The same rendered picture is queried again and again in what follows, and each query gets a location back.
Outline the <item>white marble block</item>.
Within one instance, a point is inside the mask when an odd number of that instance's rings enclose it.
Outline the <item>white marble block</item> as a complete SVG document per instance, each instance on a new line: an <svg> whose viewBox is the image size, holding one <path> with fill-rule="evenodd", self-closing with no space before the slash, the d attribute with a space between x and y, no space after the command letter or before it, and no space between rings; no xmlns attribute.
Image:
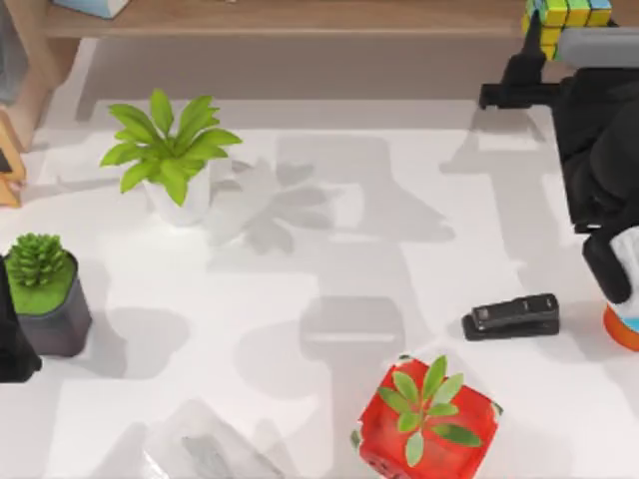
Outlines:
<svg viewBox="0 0 639 479"><path fill-rule="evenodd" d="M151 426L145 479L286 479L284 472L204 401L191 399Z"/></svg>

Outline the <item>leafy plant in white pot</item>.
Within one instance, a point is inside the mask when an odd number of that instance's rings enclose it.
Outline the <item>leafy plant in white pot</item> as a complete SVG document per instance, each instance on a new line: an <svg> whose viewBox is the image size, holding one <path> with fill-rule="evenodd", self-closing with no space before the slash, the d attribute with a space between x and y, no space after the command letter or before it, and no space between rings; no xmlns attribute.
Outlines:
<svg viewBox="0 0 639 479"><path fill-rule="evenodd" d="M142 185L158 215L175 227L204 218L212 200L210 163L243 142L221 126L213 102L211 95L198 96L176 115L166 92L156 89L148 112L126 103L109 106L122 129L100 166L123 167L120 192Z"/></svg>

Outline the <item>wooden framed blackboard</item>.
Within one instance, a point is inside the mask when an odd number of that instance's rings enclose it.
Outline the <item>wooden framed blackboard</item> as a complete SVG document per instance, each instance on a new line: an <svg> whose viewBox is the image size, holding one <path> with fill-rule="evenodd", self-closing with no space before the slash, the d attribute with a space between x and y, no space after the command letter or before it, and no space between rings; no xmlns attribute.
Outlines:
<svg viewBox="0 0 639 479"><path fill-rule="evenodd" d="M0 206L21 206L19 189L26 181L23 153L8 113L0 109Z"/></svg>

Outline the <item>orange and blue round object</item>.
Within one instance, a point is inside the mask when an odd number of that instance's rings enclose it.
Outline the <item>orange and blue round object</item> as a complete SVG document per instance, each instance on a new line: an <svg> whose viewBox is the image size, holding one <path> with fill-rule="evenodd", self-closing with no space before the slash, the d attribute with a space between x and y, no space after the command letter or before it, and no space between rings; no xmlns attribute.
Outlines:
<svg viewBox="0 0 639 479"><path fill-rule="evenodd" d="M639 352L639 300L608 302L603 323L609 336L621 346Z"/></svg>

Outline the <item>wooden shelf unit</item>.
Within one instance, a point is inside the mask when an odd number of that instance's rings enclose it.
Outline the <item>wooden shelf unit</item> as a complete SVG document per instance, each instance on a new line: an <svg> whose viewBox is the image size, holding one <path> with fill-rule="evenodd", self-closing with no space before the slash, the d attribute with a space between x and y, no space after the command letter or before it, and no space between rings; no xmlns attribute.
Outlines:
<svg viewBox="0 0 639 479"><path fill-rule="evenodd" d="M112 20L0 0L67 114L211 94L240 129L454 129L519 38L522 0L130 0Z"/></svg>

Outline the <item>grey object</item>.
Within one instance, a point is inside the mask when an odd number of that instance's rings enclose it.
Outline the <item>grey object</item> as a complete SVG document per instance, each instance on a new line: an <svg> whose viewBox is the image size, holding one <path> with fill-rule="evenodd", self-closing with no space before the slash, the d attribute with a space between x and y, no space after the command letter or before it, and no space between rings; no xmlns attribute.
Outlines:
<svg viewBox="0 0 639 479"><path fill-rule="evenodd" d="M5 0L0 0L0 105L16 100L28 59Z"/></svg>

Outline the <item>succulent in dark grey pot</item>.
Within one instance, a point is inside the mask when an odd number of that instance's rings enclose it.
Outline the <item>succulent in dark grey pot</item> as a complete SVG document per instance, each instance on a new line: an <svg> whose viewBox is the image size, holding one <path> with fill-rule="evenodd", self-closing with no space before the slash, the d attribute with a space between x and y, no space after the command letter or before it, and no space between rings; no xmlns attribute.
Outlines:
<svg viewBox="0 0 639 479"><path fill-rule="evenodd" d="M79 262L58 235L22 234L0 253L0 317L16 323L40 355L84 350L93 317Z"/></svg>

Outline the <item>pale grey rounded box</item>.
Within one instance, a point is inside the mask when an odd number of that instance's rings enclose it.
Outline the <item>pale grey rounded box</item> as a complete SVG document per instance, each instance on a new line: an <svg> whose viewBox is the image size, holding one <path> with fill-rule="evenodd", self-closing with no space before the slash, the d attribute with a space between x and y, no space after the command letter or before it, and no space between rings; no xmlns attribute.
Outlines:
<svg viewBox="0 0 639 479"><path fill-rule="evenodd" d="M639 68L639 27L568 28L559 59L572 68Z"/></svg>

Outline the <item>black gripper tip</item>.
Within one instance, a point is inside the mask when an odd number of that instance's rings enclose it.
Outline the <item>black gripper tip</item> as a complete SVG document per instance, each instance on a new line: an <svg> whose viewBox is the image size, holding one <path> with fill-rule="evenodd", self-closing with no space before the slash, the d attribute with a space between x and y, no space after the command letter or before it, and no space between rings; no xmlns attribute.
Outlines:
<svg viewBox="0 0 639 479"><path fill-rule="evenodd" d="M19 323L4 256L0 254L0 384L27 382L41 369L42 359Z"/></svg>

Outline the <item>multicoloured puzzle cube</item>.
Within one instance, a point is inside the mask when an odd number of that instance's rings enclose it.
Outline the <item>multicoloured puzzle cube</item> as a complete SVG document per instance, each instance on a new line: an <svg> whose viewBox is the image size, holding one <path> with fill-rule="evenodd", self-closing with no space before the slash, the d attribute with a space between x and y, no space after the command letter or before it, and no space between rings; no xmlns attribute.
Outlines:
<svg viewBox="0 0 639 479"><path fill-rule="evenodd" d="M558 42L566 28L608 27L612 22L610 0L526 0L521 20L524 35L535 13L541 23L539 45L548 60L560 58Z"/></svg>

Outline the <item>blue and white box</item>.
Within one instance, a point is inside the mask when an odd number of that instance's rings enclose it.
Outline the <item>blue and white box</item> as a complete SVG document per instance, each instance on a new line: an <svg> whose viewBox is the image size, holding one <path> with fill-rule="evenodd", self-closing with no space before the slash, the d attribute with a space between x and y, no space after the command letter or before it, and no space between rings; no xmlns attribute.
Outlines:
<svg viewBox="0 0 639 479"><path fill-rule="evenodd" d="M112 20L131 0L51 0L56 6L105 20Z"/></svg>

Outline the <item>black stapler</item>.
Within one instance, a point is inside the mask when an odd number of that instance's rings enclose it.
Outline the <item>black stapler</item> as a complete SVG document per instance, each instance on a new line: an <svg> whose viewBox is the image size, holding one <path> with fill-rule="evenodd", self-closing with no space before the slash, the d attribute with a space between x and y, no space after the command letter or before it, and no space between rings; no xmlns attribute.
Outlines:
<svg viewBox="0 0 639 479"><path fill-rule="evenodd" d="M468 341L556 335L559 303L552 293L518 296L474 307L461 320Z"/></svg>

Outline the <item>plant in red pot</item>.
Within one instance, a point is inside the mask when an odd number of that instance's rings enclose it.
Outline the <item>plant in red pot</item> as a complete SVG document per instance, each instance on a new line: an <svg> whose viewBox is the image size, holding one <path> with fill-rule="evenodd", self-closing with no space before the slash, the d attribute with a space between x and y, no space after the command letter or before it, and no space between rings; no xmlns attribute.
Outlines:
<svg viewBox="0 0 639 479"><path fill-rule="evenodd" d="M404 354L390 367L350 441L383 479L473 479L503 408L447 373Z"/></svg>

